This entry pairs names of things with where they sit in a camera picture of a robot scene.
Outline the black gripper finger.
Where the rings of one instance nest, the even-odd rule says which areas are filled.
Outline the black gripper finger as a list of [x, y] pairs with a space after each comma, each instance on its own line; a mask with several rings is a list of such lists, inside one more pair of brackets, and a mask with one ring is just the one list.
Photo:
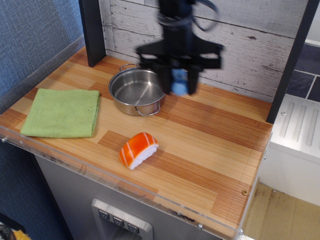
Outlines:
[[157, 74], [163, 92], [167, 95], [171, 94], [172, 85], [172, 69], [169, 65], [153, 64], [153, 70]]
[[192, 66], [187, 70], [188, 94], [193, 95], [197, 90], [200, 69]]

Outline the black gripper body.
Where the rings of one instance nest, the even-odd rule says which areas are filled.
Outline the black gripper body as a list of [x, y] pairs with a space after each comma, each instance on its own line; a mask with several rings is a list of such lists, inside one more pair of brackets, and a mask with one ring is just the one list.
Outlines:
[[199, 38], [192, 27], [163, 27], [160, 41], [140, 45], [136, 53], [140, 66], [155, 72], [172, 69], [220, 69], [222, 67], [221, 44]]

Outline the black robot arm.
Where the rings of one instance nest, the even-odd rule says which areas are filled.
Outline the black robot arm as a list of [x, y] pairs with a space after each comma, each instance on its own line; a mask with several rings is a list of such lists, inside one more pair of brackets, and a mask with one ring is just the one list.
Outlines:
[[136, 48], [140, 66], [153, 70], [166, 94], [192, 95], [199, 73], [220, 69], [223, 45], [199, 38], [193, 32], [194, 0], [159, 1], [158, 23], [162, 40]]

